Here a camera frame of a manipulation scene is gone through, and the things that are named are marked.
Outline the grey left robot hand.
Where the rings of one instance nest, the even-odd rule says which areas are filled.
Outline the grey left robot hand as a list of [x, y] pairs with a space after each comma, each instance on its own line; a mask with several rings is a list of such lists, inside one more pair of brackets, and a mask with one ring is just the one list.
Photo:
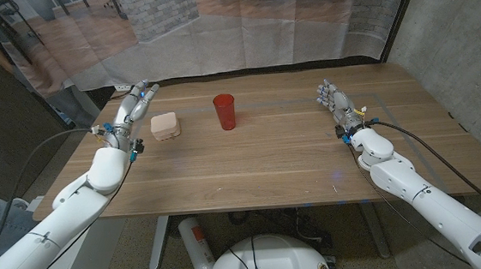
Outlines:
[[132, 126], [142, 120], [160, 86], [156, 83], [147, 87], [147, 80], [133, 86], [119, 105], [113, 123], [104, 123], [91, 128], [92, 134], [103, 137], [105, 146], [128, 152], [132, 146]]

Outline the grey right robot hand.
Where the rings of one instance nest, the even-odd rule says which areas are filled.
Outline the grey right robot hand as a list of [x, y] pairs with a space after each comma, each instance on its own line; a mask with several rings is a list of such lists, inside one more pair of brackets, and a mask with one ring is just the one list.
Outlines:
[[318, 87], [316, 101], [329, 109], [336, 121], [334, 131], [339, 139], [349, 139], [364, 127], [364, 113], [357, 110], [350, 97], [347, 97], [333, 82], [327, 79]]

